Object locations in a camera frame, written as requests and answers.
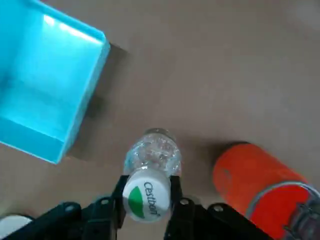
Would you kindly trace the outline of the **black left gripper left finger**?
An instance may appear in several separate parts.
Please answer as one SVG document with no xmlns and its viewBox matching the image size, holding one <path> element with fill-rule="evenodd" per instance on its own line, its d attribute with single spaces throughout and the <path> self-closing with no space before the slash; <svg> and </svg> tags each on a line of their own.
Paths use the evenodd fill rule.
<svg viewBox="0 0 320 240">
<path fill-rule="evenodd" d="M 63 202 L 7 236 L 8 240 L 116 240 L 126 211 L 123 190 L 129 176 L 122 175 L 110 195 L 83 208 Z"/>
</svg>

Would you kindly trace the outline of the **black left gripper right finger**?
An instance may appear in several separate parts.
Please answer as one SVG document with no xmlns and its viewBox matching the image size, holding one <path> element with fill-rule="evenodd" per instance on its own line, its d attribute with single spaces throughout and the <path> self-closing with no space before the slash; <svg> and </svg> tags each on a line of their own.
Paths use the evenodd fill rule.
<svg viewBox="0 0 320 240">
<path fill-rule="evenodd" d="M 166 240 L 271 240 L 267 233 L 225 203 L 208 208 L 183 196 L 179 176 L 170 177 L 171 214 Z"/>
</svg>

